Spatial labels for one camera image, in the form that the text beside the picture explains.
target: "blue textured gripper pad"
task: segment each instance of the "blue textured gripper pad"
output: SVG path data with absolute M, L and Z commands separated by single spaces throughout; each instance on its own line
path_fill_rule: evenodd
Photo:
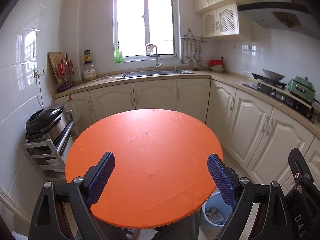
M 224 202 L 234 209 L 238 204 L 238 200 L 236 198 L 236 189 L 231 180 L 212 155 L 208 157 L 207 166 Z
M 93 204 L 98 202 L 114 167 L 115 156 L 110 153 L 88 187 L 88 198 L 86 201 L 88 207 L 91 207 Z

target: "gas stove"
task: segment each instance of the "gas stove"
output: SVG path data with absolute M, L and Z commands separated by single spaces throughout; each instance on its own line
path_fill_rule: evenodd
M 308 119 L 310 122 L 315 123 L 316 121 L 316 115 L 314 113 L 315 109 L 312 106 L 306 106 L 305 104 L 302 104 L 297 99 L 295 99 L 294 96 L 290 96 L 287 93 L 284 93 L 289 91 L 288 89 L 286 90 L 284 87 L 280 87 L 280 86 L 278 86 L 277 89 L 275 89 L 272 87 L 272 85 L 268 86 L 260 82 L 258 82 L 258 84 L 243 84 L 243 85 L 251 89 L 257 90 L 265 95 L 270 96 L 271 98 L 281 102 L 282 104 L 298 112 L 303 117 Z

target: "trash bin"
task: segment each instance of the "trash bin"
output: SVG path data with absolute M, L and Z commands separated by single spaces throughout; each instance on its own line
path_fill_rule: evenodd
M 202 212 L 204 214 L 203 222 L 200 226 L 203 230 L 215 230 L 215 229 L 221 229 L 224 226 L 224 223 L 222 225 L 217 225 L 212 223 L 207 216 L 205 215 L 205 208 L 217 208 L 219 209 L 220 213 L 223 215 L 225 221 L 229 217 L 229 215 L 232 212 L 232 207 L 228 204 L 226 204 L 220 194 L 220 192 L 213 193 L 207 201 L 202 205 Z

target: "window frame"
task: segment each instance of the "window frame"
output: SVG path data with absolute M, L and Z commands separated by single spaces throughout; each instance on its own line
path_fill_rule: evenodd
M 178 1 L 171 0 L 172 3 L 172 25 L 173 25 L 173 54 L 161 54 L 161 59 L 175 59 L 178 58 L 179 51 L 179 9 Z M 114 49 L 118 46 L 118 21 L 117 21 L 117 0 L 114 0 L 113 6 L 113 41 Z M 145 43 L 150 43 L 150 30 L 149 30 L 149 11 L 148 11 L 148 0 L 144 0 L 144 22 L 145 22 Z M 139 61 L 139 60 L 154 60 L 146 55 L 126 56 L 124 62 Z

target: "faucet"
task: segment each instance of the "faucet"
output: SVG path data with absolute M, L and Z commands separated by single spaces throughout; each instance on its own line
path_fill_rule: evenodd
M 148 50 L 149 46 L 151 46 L 151 48 L 156 47 L 156 54 L 154 56 L 150 55 L 150 57 L 156 57 L 156 72 L 159 73 L 160 72 L 160 66 L 162 65 L 162 63 L 159 65 L 158 58 L 160 57 L 160 55 L 158 54 L 158 48 L 157 48 L 156 45 L 148 43 L 148 44 L 146 44 L 146 50 Z

